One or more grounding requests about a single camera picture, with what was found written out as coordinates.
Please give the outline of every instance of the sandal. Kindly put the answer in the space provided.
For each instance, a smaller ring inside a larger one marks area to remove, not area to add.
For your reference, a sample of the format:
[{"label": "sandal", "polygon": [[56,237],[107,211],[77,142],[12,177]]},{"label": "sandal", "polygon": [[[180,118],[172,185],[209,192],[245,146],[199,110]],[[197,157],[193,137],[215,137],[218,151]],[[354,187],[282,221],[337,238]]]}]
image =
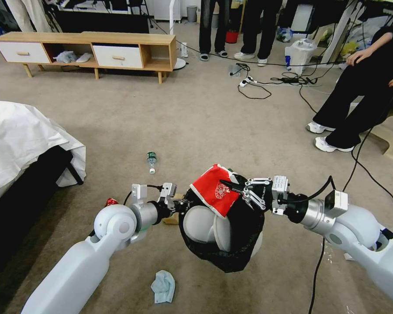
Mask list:
[{"label": "sandal", "polygon": [[209,59],[208,54],[205,54],[205,53],[200,54],[201,61],[208,61],[208,59]]},{"label": "sandal", "polygon": [[228,57],[228,53],[225,50],[221,50],[220,52],[216,52],[216,55],[222,57],[222,58],[227,58]]}]

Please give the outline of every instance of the wooden tv cabinet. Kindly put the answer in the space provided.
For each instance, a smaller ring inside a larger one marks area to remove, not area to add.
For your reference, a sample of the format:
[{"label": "wooden tv cabinet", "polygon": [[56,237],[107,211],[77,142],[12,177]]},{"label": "wooden tv cabinet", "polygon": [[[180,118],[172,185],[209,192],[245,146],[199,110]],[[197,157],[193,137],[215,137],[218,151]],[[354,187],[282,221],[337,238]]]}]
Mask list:
[{"label": "wooden tv cabinet", "polygon": [[[76,55],[89,52],[93,56],[84,63],[59,63],[56,57],[62,51]],[[0,53],[7,62],[21,63],[29,77],[29,64],[74,65],[94,68],[99,79],[100,68],[155,71],[159,84],[176,63],[176,37],[163,34],[130,33],[22,33],[10,32],[0,36]]]}]

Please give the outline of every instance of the red paper bag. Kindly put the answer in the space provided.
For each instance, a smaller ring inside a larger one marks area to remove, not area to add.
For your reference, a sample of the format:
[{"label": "red paper bag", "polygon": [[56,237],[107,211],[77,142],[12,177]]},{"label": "red paper bag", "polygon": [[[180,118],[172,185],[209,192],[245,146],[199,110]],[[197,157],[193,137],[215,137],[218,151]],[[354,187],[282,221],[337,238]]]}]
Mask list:
[{"label": "red paper bag", "polygon": [[215,214],[220,217],[226,217],[239,194],[222,184],[220,180],[238,183],[232,172],[220,164],[215,164],[192,183],[190,187]]}]

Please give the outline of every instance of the white bed sheet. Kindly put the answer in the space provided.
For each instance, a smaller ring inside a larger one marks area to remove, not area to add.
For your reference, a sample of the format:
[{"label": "white bed sheet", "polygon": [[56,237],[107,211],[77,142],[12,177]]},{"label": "white bed sheet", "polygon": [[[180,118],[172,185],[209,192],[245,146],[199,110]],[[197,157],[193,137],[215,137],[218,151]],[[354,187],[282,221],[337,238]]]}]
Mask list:
[{"label": "white bed sheet", "polygon": [[[39,155],[61,146],[73,154],[71,161],[84,180],[86,147],[35,107],[0,101],[0,196]],[[76,184],[68,171],[57,180],[60,187]]]}]

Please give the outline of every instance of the light blue face mask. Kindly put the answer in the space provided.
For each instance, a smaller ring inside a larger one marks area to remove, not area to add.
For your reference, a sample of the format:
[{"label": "light blue face mask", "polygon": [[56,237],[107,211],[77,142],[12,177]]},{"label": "light blue face mask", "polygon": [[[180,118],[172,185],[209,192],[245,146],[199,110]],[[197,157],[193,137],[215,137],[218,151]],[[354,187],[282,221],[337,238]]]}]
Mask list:
[{"label": "light blue face mask", "polygon": [[154,292],[154,303],[172,302],[175,293],[175,279],[172,274],[161,270],[156,272],[156,279],[151,288]]}]

